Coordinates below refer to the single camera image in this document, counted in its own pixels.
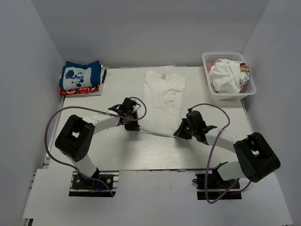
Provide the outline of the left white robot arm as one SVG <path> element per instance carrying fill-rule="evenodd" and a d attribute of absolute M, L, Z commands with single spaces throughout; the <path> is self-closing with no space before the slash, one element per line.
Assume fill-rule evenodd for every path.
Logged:
<path fill-rule="evenodd" d="M 81 118 L 71 115 L 59 133 L 55 146 L 69 158 L 78 172 L 84 175 L 83 182 L 90 188 L 99 184 L 99 169 L 88 156 L 95 134 L 114 127 L 124 126 L 127 131 L 139 131 L 136 101 L 125 98 L 120 105 L 109 108 L 108 113 Z"/>

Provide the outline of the white t-shirt with colourful print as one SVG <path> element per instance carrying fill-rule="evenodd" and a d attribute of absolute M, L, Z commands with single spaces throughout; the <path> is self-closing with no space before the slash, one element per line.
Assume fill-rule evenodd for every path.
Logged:
<path fill-rule="evenodd" d="M 250 79 L 250 68 L 242 61 L 217 59 L 206 66 L 210 84 L 217 93 L 242 93 Z"/>

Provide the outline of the white t-shirt with robot print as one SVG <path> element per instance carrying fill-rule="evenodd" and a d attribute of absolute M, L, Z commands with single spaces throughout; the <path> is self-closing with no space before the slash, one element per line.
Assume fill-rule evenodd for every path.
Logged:
<path fill-rule="evenodd" d="M 139 120 L 140 132 L 172 137 L 181 124 L 181 111 L 187 79 L 178 74 L 145 71 L 143 98 L 146 116 Z"/>

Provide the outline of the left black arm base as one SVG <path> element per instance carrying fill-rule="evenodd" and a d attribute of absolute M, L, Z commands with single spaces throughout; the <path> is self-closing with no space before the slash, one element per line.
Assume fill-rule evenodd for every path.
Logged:
<path fill-rule="evenodd" d="M 87 180 L 77 172 L 73 172 L 69 189 L 70 197 L 109 197 L 112 198 L 118 188 L 119 172 L 101 171 L 99 179 L 102 180 L 110 191 L 101 182 Z"/>

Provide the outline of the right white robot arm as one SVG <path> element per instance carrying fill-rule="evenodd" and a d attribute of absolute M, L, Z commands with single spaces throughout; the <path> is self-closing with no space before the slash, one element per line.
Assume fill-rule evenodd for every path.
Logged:
<path fill-rule="evenodd" d="M 240 135 L 219 130 L 214 125 L 207 126 L 198 111 L 186 114 L 174 136 L 186 140 L 195 137 L 205 145 L 217 146 L 236 154 L 236 161 L 223 163 L 214 169 L 212 181 L 219 188 L 225 187 L 232 179 L 247 178 L 257 183 L 281 166 L 261 133 Z"/>

